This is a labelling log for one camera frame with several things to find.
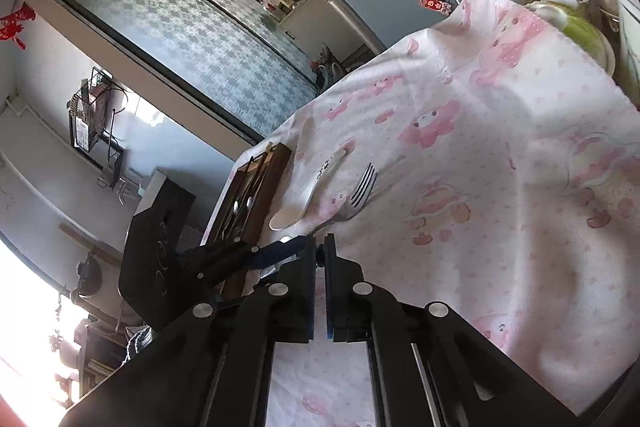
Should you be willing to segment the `pink patterned tablecloth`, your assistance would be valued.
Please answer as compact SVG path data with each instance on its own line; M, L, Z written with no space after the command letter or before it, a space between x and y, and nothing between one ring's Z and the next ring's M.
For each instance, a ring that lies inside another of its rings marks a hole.
M297 236L367 165L363 210L316 233L402 303L447 303L591 425L639 356L639 113L511 0L462 0L296 110L271 207L339 148Z

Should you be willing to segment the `patterned sliding door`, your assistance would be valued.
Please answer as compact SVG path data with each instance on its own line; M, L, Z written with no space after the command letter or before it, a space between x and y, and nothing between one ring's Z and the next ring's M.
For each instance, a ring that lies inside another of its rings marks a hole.
M309 58L256 0L56 0L255 144L317 95Z

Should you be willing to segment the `white ceramic soup spoon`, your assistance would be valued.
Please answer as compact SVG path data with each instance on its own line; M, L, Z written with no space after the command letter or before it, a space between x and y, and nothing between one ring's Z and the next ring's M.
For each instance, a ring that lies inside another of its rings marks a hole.
M305 213L314 197L320 182L329 176L329 173L348 154L345 147L336 150L317 170L303 190L294 197L293 202L281 208L269 221L271 231L280 232L295 225L305 216Z

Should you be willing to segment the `brown wooden tray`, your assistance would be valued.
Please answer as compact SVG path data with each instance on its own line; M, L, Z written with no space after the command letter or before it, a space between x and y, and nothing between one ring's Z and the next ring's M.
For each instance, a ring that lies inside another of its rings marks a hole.
M269 208L292 150L269 142L235 170L218 209L209 219L205 245L246 244L256 247Z

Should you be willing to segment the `steel fork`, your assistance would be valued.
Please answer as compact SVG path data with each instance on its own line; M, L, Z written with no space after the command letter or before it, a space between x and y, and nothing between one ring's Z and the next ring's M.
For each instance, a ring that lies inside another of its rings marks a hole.
M309 234L314 235L330 225L334 225L334 223L346 222L356 217L367 204L376 179L378 179L378 172L372 164L367 165L354 191L344 200L341 207L336 210L336 213L329 219L324 220L320 225L317 225Z

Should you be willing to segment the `large steel spoon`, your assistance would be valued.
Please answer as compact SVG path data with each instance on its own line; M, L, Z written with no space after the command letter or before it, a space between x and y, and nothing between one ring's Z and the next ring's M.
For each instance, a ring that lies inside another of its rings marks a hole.
M248 217L250 217L250 210L252 210L253 207L253 202L254 202L254 197L253 196L248 196L247 200L246 200L246 205L243 211L243 217L242 217L242 221L240 224L240 232L242 233L242 231L245 228L246 222L248 220Z

